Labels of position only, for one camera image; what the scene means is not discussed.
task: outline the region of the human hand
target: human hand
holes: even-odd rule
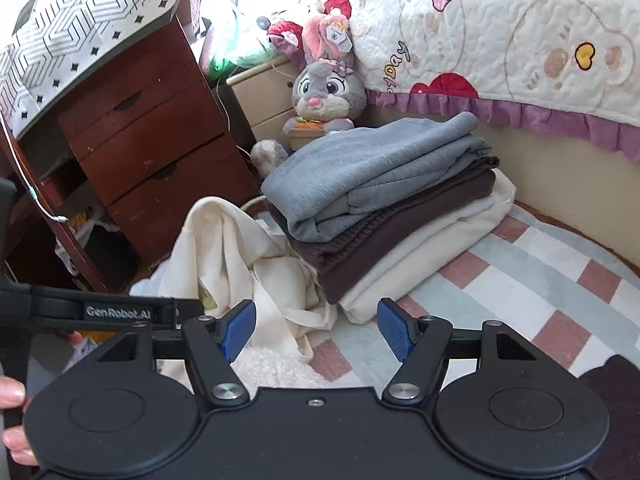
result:
[[[78,344],[82,336],[78,332],[62,336],[70,344]],[[0,377],[0,410],[23,407],[28,405],[24,384],[11,377]],[[2,434],[2,442],[11,451],[11,457],[21,465],[38,465],[33,455],[29,441],[24,434],[23,426],[9,428]]]

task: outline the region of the stuffed bunny toy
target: stuffed bunny toy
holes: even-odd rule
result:
[[[313,130],[313,137],[349,130],[353,128],[352,119],[364,110],[367,95],[353,71],[350,17],[348,0],[329,0],[324,14],[312,16],[304,27],[279,22],[269,28],[271,42],[278,50],[294,63],[306,63],[293,83],[291,105],[298,117],[285,122],[284,143],[293,130]],[[262,140],[252,149],[251,158],[265,177],[291,151],[290,145]]]

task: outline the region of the drawer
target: drawer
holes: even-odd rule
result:
[[[66,138],[74,139],[118,104],[149,86],[169,65],[185,64],[187,60],[193,60],[193,54],[180,23],[174,19],[111,59],[60,101],[56,114]]]
[[[109,207],[111,217],[148,265],[169,254],[193,204],[220,196],[241,206],[260,192],[228,136],[190,153],[172,173],[147,180]]]
[[[189,88],[111,137],[81,165],[104,205],[212,139],[226,123],[206,83]],[[221,143],[227,154],[233,140]]]
[[[136,119],[199,82],[202,82],[202,76],[195,59],[187,64],[169,65],[154,76],[148,86],[114,106],[74,137],[69,142],[74,155],[83,160]]]
[[[232,85],[249,126],[255,126],[291,108],[291,88],[287,83],[293,83],[300,70],[291,63],[280,65],[278,70],[290,77],[271,68]]]
[[[283,146],[289,146],[289,139],[282,133],[282,127],[287,119],[295,117],[297,114],[290,108],[286,112],[276,115],[271,119],[256,124],[251,131],[254,133],[255,140],[275,139]]]

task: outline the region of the yellow heart nose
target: yellow heart nose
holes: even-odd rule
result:
[[[575,49],[575,60],[583,70],[588,70],[593,66],[595,55],[596,48],[591,43],[583,43]]]

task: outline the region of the screw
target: screw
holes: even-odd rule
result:
[[[236,383],[222,383],[214,386],[212,393],[216,399],[234,400],[242,396],[244,388]]]
[[[411,383],[396,383],[389,386],[389,395],[394,399],[411,400],[420,394],[420,388]]]

